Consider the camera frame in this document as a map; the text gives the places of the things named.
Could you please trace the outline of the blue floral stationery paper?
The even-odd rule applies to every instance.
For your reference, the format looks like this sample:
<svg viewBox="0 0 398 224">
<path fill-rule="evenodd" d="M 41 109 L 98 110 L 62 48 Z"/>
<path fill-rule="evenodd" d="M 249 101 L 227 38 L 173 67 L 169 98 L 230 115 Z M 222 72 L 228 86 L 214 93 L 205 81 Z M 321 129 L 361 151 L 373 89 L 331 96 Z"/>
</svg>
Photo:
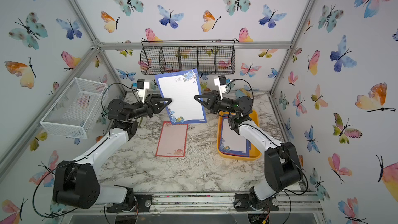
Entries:
<svg viewBox="0 0 398 224">
<path fill-rule="evenodd" d="M 172 124 L 206 123 L 204 106 L 195 100 L 201 95 L 197 69 L 155 75 L 160 93 L 172 99 L 167 113 Z"/>
</svg>

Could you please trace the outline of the red pink stationery paper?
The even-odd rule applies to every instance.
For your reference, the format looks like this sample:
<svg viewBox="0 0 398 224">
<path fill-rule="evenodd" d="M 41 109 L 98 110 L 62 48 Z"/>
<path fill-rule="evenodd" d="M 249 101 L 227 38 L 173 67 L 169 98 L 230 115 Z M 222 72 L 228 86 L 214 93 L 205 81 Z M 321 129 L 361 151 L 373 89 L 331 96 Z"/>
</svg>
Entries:
<svg viewBox="0 0 398 224">
<path fill-rule="evenodd" d="M 157 145 L 157 157 L 179 158 L 186 155 L 188 124 L 164 121 Z"/>
</svg>

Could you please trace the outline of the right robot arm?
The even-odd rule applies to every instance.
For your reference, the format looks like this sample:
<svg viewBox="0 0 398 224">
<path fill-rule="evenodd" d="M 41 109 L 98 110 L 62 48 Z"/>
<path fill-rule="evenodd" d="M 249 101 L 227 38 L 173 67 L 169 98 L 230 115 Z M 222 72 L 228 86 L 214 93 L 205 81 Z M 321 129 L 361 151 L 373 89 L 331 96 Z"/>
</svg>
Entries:
<svg viewBox="0 0 398 224">
<path fill-rule="evenodd" d="M 250 117 L 252 98 L 231 99 L 213 90 L 196 95 L 194 99 L 212 114 L 227 112 L 230 129 L 264 155 L 264 180 L 249 190 L 250 208 L 256 211 L 272 209 L 272 201 L 279 192 L 304 178 L 295 146 L 266 134 Z"/>
</svg>

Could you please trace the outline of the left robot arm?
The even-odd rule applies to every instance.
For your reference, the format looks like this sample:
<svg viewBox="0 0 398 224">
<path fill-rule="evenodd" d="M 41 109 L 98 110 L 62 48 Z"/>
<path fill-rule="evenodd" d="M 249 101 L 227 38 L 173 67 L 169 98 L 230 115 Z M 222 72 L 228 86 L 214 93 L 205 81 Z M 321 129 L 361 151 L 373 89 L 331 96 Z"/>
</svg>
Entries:
<svg viewBox="0 0 398 224">
<path fill-rule="evenodd" d="M 112 204 L 117 213 L 136 211 L 138 201 L 132 188 L 101 185 L 97 174 L 107 159 L 134 137 L 137 119 L 151 118 L 171 102 L 159 94 L 150 94 L 134 104 L 112 100 L 108 105 L 108 118 L 113 121 L 110 133 L 73 161 L 62 161 L 55 169 L 53 202 L 81 209 Z"/>
</svg>

